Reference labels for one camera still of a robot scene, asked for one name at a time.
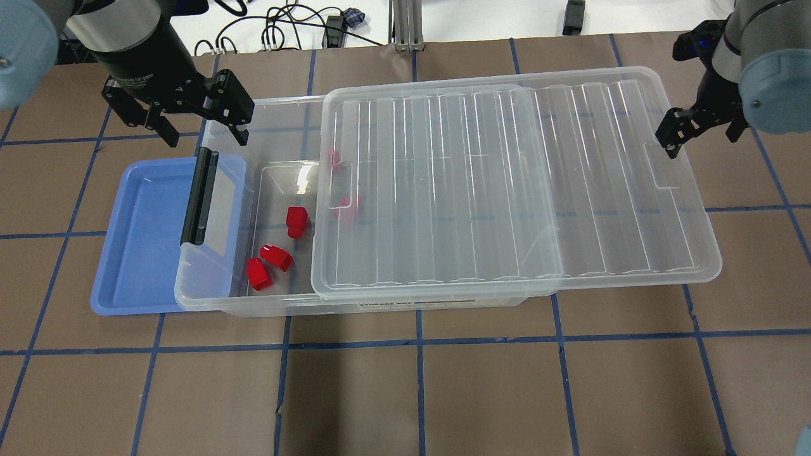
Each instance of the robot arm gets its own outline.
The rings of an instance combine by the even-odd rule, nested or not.
[[[174,147],[179,134],[163,114],[194,113],[226,125],[247,144],[253,100],[231,70],[206,78],[195,69],[156,0],[0,0],[0,17],[41,28],[37,35],[11,31],[0,44],[7,63],[0,68],[0,108],[30,97],[54,61],[55,31],[67,23],[109,71],[102,96],[126,125],[143,125]],[[32,53],[32,39],[44,52]]]
[[[696,103],[669,110],[656,138],[670,158],[712,127],[736,142],[751,123],[769,133],[811,131],[811,2],[738,0],[726,20],[679,36],[673,58],[698,57],[706,73]]]

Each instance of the clear plastic storage bin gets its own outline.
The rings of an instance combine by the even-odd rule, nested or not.
[[[278,316],[711,280],[721,259],[687,154],[654,137],[668,107],[641,67],[257,101],[246,147],[206,126],[220,161],[175,298]],[[291,205],[312,222],[298,241]],[[255,292],[244,265],[266,243],[294,266]]]

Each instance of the blue plastic tray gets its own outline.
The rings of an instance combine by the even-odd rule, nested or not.
[[[182,312],[174,301],[195,158],[138,161],[118,186],[90,296],[99,315]]]

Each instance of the metal stand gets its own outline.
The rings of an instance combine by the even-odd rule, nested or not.
[[[425,49],[423,42],[423,0],[389,0],[389,23],[393,26],[394,49]]]

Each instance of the blue tape line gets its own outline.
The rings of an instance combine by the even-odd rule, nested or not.
[[[657,339],[687,339],[695,333],[586,334],[564,336],[566,342],[647,341]]]
[[[141,405],[138,408],[138,420],[135,422],[135,435],[132,437],[132,451],[130,452],[130,456],[136,456],[138,454],[138,444],[141,441],[141,428],[144,426],[144,413],[146,413],[147,410],[149,389],[152,386],[152,374],[155,372],[157,349],[161,346],[161,334],[163,333],[163,322],[165,318],[166,314],[162,313],[157,319],[155,339],[152,341],[152,354],[149,356],[149,367],[147,368],[146,380],[144,380],[144,392],[141,394]]]
[[[509,49],[510,52],[513,54],[513,66],[515,67],[515,74],[521,74],[521,66],[518,65],[518,52],[515,50],[515,40],[513,38],[509,39]]]
[[[34,344],[36,344],[36,336],[40,332],[42,320],[45,318],[45,310],[48,308],[48,302],[50,301],[51,294],[54,292],[56,277],[59,273],[59,266],[62,264],[62,260],[65,258],[65,250],[67,250],[68,240],[68,238],[65,238],[65,240],[62,241],[62,248],[59,249],[59,255],[57,256],[56,265],[54,266],[54,272],[51,273],[51,279],[48,282],[48,290],[45,292],[45,298],[42,300],[42,306],[40,307],[40,313],[36,318],[34,331],[31,335],[31,339],[28,341],[28,349],[25,351],[23,365],[20,367],[17,382],[14,386],[14,392],[11,394],[11,400],[9,401],[8,409],[6,410],[6,418],[2,422],[2,428],[0,428],[0,447],[2,447],[3,440],[6,438],[8,424],[11,422],[11,415],[14,413],[14,407],[17,404],[17,398],[19,397],[19,391],[23,387],[23,380],[25,379],[25,374],[28,371],[28,363],[31,361]]]
[[[281,350],[280,343],[262,343],[254,345],[209,345],[209,346],[162,346],[159,353],[215,353],[220,351],[270,351]]]
[[[11,131],[11,124],[14,122],[14,119],[17,118],[17,111],[19,111],[19,107],[16,107],[13,111],[11,111],[11,117],[8,118],[6,128],[3,129],[2,136],[0,136],[0,148],[6,143],[8,132]]]
[[[87,238],[92,236],[106,236],[106,235],[107,231],[80,231],[78,233],[0,234],[0,239]]]
[[[416,312],[417,324],[417,421],[419,456],[425,456],[425,364],[423,363],[423,311]]]
[[[310,54],[310,74],[307,80],[307,95],[312,95],[312,83],[315,76],[315,49]]]
[[[423,339],[423,345],[481,345],[499,343],[557,342],[556,336],[533,336],[520,338],[436,338]]]
[[[786,207],[780,204],[771,204],[767,206],[731,206],[728,208],[704,208],[708,213],[717,212],[750,212],[750,211],[775,211],[784,210]]]
[[[558,357],[560,358],[560,375],[563,379],[563,395],[566,398],[566,416],[569,419],[569,436],[572,438],[572,454],[580,456],[580,444],[577,442],[577,425],[574,420],[574,405],[572,404],[572,390],[569,386],[569,368],[566,365],[565,337],[563,324],[560,322],[560,309],[558,308],[557,293],[551,296],[552,313],[555,316],[555,335],[558,342]]]
[[[584,334],[565,336],[565,342],[610,342],[610,341],[638,341],[657,339],[685,339],[700,336],[703,338],[757,338],[774,336],[805,336],[811,335],[811,328],[788,329],[738,329],[731,331],[701,331],[698,333],[626,333],[626,334]],[[417,346],[426,345],[486,345],[510,343],[553,343],[558,342],[557,336],[531,336],[520,338],[436,338],[400,339],[365,342],[340,343],[299,343],[291,348],[295,350],[336,350],[347,348],[369,348],[381,346]],[[158,348],[159,353],[199,353],[219,351],[274,351],[283,350],[284,344],[255,344],[255,345],[223,345],[223,346],[164,346]],[[151,353],[152,348],[141,347],[106,347],[106,348],[49,348],[35,349],[31,355],[114,355],[128,353]],[[26,355],[26,350],[0,350],[0,356]]]
[[[805,336],[811,334],[811,328],[789,329],[742,329],[737,331],[701,331],[703,338],[757,338],[765,336]]]
[[[152,349],[142,347],[110,347],[110,348],[45,348],[34,350],[32,356],[42,355],[121,355],[133,353],[151,353]]]
[[[90,173],[92,172],[93,162],[95,162],[96,160],[96,154],[98,153],[101,144],[101,137],[104,135],[104,131],[107,128],[107,122],[109,121],[110,111],[111,109],[107,108],[104,121],[101,124],[101,129],[99,130],[96,146],[95,148],[93,148],[93,153],[90,156],[88,169],[84,173],[84,181],[82,182],[82,187],[79,190],[79,195],[76,197],[76,204],[74,205],[73,208],[71,221],[67,227],[67,233],[71,233],[73,231],[73,225],[76,223],[76,216],[79,214],[79,206],[82,204],[84,191],[88,187],[88,180],[90,179]],[[28,371],[28,363],[31,361],[31,355],[32,352],[34,351],[34,346],[36,345],[36,338],[39,335],[40,328],[42,327],[42,321],[45,319],[45,311],[48,310],[48,303],[50,301],[51,294],[54,292],[56,277],[59,275],[59,267],[62,265],[62,261],[65,258],[65,250],[67,250],[67,243],[69,240],[70,238],[66,237],[65,240],[62,241],[62,248],[59,249],[59,255],[57,256],[56,265],[54,266],[54,272],[51,274],[51,279],[48,282],[48,290],[45,292],[45,298],[42,300],[42,306],[40,307],[40,313],[36,318],[36,324],[34,325],[34,330],[31,334],[31,339],[28,341],[28,349],[26,350],[25,359],[23,359],[23,365],[19,370],[19,375],[17,376],[17,382],[15,383],[14,392],[11,394],[11,401],[9,402],[8,410],[6,410],[6,417],[3,420],[2,428],[0,428],[0,446],[2,446],[3,440],[5,440],[6,438],[8,424],[11,422],[11,415],[14,413],[14,407],[17,404],[17,398],[19,397],[19,391],[23,386],[25,373]]]
[[[180,136],[195,136],[197,133],[180,133]],[[103,141],[124,141],[124,140],[152,140],[160,138],[158,135],[128,135],[128,136],[107,136],[102,138]],[[98,138],[55,138],[52,140],[23,140],[23,141],[9,141],[6,145],[10,146],[24,146],[34,144],[65,144],[65,143],[92,143],[96,142]]]
[[[290,353],[290,324],[292,318],[285,317],[285,336],[282,339],[284,347],[281,351],[281,365],[279,366],[279,390],[276,397],[276,424],[273,434],[273,454],[279,454],[279,446],[281,445],[281,406],[285,402],[285,387],[287,386],[287,356]]]
[[[411,82],[419,80],[417,72],[417,51],[411,51]]]
[[[792,221],[792,225],[794,226],[794,231],[797,233],[797,239],[800,241],[800,246],[803,249],[803,253],[805,254],[805,260],[811,265],[811,250],[809,250],[809,245],[805,242],[805,236],[803,235],[803,230],[800,228],[800,223],[797,221],[797,216],[794,214],[794,209],[788,203],[788,196],[786,195],[785,190],[783,189],[783,185],[780,184],[780,179],[777,177],[777,171],[775,167],[772,165],[771,160],[769,159],[769,153],[766,151],[766,146],[763,145],[763,141],[761,141],[760,135],[757,133],[757,130],[751,128],[752,136],[755,138],[755,142],[757,143],[758,148],[761,151],[761,155],[763,156],[763,161],[766,162],[766,167],[769,168],[769,173],[771,174],[772,180],[775,181],[775,186],[777,187],[777,192],[780,194],[780,199],[783,201],[783,205],[785,206],[786,211],[788,212],[788,218]]]
[[[622,57],[620,56],[620,48],[616,46],[616,40],[614,39],[614,34],[609,33],[608,39],[611,41],[611,48],[614,50],[614,59],[616,60],[616,65],[618,67],[624,67],[622,64]]]
[[[62,143],[94,143],[98,138],[59,138],[53,140],[22,140],[22,141],[8,141],[5,145],[8,146],[24,146],[30,144],[62,144]]]
[[[690,294],[690,289],[687,285],[682,285],[681,289],[684,292],[684,300],[687,302],[690,320],[693,321],[693,331],[695,331],[696,342],[698,344],[698,353],[702,357],[702,365],[704,366],[704,373],[707,377],[707,385],[710,387],[710,397],[712,398],[713,407],[715,408],[715,417],[718,419],[718,425],[721,429],[723,446],[729,456],[736,456],[735,450],[732,448],[732,441],[729,438],[727,421],[723,418],[723,409],[721,408],[721,401],[718,398],[718,391],[715,389],[715,379],[713,378],[712,369],[710,368],[710,358],[707,356],[706,348],[704,347],[701,326],[698,324],[698,317],[693,312],[693,296]]]
[[[327,342],[327,343],[291,343],[291,350],[346,350],[350,348],[376,348],[381,346],[414,346],[417,341],[414,339],[399,339],[387,341],[364,341],[364,342]]]

